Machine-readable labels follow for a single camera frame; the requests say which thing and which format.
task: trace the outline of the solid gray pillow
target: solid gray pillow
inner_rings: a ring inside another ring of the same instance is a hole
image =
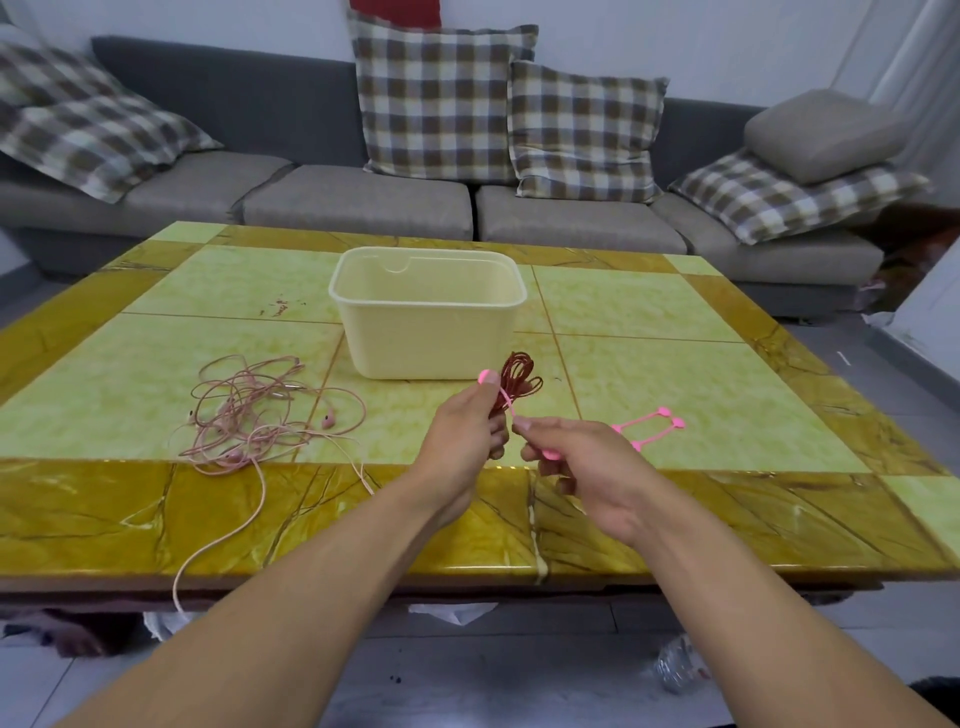
[[[767,164],[814,184],[895,157],[906,146],[907,127],[889,109],[820,88],[757,114],[744,141]]]

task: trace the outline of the container rim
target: container rim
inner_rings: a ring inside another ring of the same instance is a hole
[[[490,258],[498,261],[502,261],[511,271],[512,275],[516,278],[516,282],[519,283],[521,295],[520,297],[511,303],[459,303],[455,301],[444,301],[444,302],[429,302],[429,301],[371,301],[371,300],[361,300],[361,299],[350,299],[344,296],[341,296],[339,293],[336,293],[333,290],[334,285],[337,282],[337,278],[340,276],[340,271],[344,266],[344,261],[352,255],[357,255],[365,251],[379,251],[384,249],[393,249],[392,246],[386,245],[364,245],[359,248],[351,248],[348,251],[343,252],[340,255],[340,260],[337,261],[337,267],[333,269],[333,275],[330,277],[330,284],[326,287],[326,291],[329,294],[330,298],[333,299],[336,303],[345,303],[352,306],[375,306],[375,305],[388,305],[390,307],[400,307],[400,308],[437,308],[438,306],[443,306],[446,308],[515,308],[517,306],[523,305],[527,302],[527,299],[530,298],[527,292],[527,285],[523,282],[523,276],[520,274],[520,269],[516,265],[516,261],[513,260],[508,255],[502,253],[497,253],[496,251],[474,251],[474,250],[457,250],[455,248],[410,248],[408,250],[414,252],[422,253],[468,253],[477,258]]]

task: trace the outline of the red decoration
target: red decoration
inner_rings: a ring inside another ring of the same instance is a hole
[[[401,28],[440,28],[440,0],[350,0],[364,15],[374,15]]]
[[[530,357],[530,354],[513,352],[507,357],[507,363],[503,365],[503,369],[500,371],[500,388],[510,395],[511,401],[535,394],[543,386],[543,379],[539,376],[530,378],[533,372],[534,360]],[[496,397],[496,402],[490,412],[491,417],[507,411],[508,404],[503,397],[503,392]]]

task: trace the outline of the plastic container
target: plastic container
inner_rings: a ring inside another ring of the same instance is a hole
[[[693,692],[712,678],[707,663],[687,635],[681,635],[660,650],[654,673],[667,692],[680,695]]]
[[[353,366],[371,379],[476,379],[510,353],[527,288],[500,253],[355,248],[330,298]]]

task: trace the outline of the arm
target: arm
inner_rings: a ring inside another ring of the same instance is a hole
[[[353,646],[426,541],[503,455],[499,379],[437,412],[411,469],[220,601],[60,728],[312,728]]]
[[[606,425],[515,422],[597,526],[637,550],[713,672],[738,725],[952,725],[807,604],[699,502]]]

